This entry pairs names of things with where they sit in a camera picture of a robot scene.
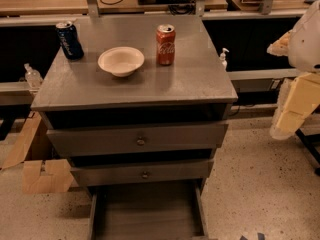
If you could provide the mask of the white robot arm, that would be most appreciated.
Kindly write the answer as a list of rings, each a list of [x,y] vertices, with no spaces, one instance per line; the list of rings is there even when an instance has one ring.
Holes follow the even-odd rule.
[[[300,74],[285,79],[278,95],[270,135],[291,137],[320,106],[320,1],[313,2],[294,27],[270,44],[267,52],[287,56]]]

